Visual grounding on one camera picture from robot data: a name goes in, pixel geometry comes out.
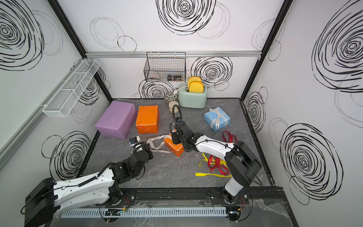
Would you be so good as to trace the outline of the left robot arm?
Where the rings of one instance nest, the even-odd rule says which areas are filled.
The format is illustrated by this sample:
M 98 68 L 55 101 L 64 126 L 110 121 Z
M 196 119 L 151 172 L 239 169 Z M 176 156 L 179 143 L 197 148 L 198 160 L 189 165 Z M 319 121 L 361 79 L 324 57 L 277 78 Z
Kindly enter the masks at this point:
M 39 227 L 67 211 L 109 203 L 117 205 L 123 199 L 119 185 L 138 177 L 153 158 L 150 145 L 138 142 L 129 158 L 109 162 L 99 172 L 87 176 L 55 181 L 42 180 L 25 198 L 21 209 L 26 227 Z

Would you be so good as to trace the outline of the purple gift box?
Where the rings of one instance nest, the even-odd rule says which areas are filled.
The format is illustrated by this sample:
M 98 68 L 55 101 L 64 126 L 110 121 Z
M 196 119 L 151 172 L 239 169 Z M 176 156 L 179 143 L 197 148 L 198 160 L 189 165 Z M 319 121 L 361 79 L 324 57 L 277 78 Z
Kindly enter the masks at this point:
M 114 100 L 96 122 L 95 128 L 103 136 L 124 140 L 136 117 L 134 104 Z

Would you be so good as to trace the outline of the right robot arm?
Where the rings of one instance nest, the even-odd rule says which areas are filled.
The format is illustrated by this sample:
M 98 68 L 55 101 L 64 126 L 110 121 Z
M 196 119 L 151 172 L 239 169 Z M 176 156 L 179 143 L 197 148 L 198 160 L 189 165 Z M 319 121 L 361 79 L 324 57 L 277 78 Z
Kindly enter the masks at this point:
M 174 144 L 181 143 L 186 152 L 207 153 L 226 162 L 232 176 L 224 186 L 221 197 L 227 203 L 235 202 L 240 191 L 258 179 L 262 164 L 244 142 L 227 143 L 213 140 L 202 133 L 193 133 L 184 121 L 174 121 L 170 126 L 174 127 L 174 130 L 170 130 Z

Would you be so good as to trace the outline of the orange box red ribbon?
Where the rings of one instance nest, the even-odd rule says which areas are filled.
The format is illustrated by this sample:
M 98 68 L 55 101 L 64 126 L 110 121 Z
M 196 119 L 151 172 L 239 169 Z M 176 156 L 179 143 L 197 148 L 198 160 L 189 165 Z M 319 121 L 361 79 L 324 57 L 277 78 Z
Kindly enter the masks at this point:
M 158 106 L 140 106 L 136 119 L 139 134 L 158 133 L 160 113 Z

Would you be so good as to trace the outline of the yellow ribbon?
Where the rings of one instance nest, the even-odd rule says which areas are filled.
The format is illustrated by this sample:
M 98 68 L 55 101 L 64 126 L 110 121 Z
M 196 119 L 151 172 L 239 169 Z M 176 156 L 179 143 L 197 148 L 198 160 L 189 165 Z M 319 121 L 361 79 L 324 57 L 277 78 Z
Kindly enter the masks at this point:
M 207 157 L 205 153 L 202 153 L 203 160 L 199 162 L 199 167 L 202 166 L 203 162 L 206 162 L 209 168 L 209 173 L 195 173 L 196 177 L 206 177 L 206 176 L 216 176 L 220 178 L 230 178 L 232 174 L 227 167 L 226 161 L 221 158 L 216 158 L 215 156 L 210 155 Z

